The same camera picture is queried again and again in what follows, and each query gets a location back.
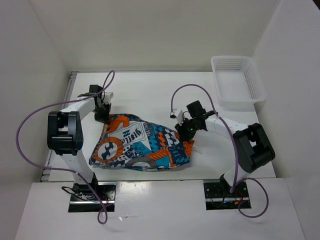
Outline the colourful patterned shorts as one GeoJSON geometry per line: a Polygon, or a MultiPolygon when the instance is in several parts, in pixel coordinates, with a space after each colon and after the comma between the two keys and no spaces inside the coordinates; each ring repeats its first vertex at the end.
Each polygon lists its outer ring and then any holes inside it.
{"type": "Polygon", "coordinates": [[[104,169],[160,172],[188,164],[194,140],[183,141],[177,131],[134,114],[111,114],[88,160],[104,169]]]}

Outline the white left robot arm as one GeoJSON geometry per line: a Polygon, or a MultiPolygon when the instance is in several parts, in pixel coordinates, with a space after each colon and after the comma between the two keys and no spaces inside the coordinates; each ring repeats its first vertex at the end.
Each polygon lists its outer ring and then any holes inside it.
{"type": "Polygon", "coordinates": [[[90,85],[89,91],[80,94],[68,107],[48,114],[47,146],[56,155],[61,156],[69,170],[73,170],[73,192],[78,196],[84,195],[89,200],[99,196],[100,187],[82,152],[82,120],[89,113],[94,113],[97,122],[106,124],[113,96],[112,92],[103,91],[99,85],[90,85]]]}

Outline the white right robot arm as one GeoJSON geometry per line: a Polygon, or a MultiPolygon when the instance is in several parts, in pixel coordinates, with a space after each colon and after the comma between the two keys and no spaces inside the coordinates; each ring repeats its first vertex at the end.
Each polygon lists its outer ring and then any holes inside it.
{"type": "Polygon", "coordinates": [[[197,131],[203,130],[232,143],[235,165],[219,179],[223,196],[232,196],[241,181],[275,159],[275,150],[261,124],[243,124],[222,117],[215,110],[206,111],[198,100],[186,107],[190,118],[185,118],[181,109],[172,108],[170,112],[170,117],[177,120],[175,129],[181,140],[191,141],[197,131]]]}

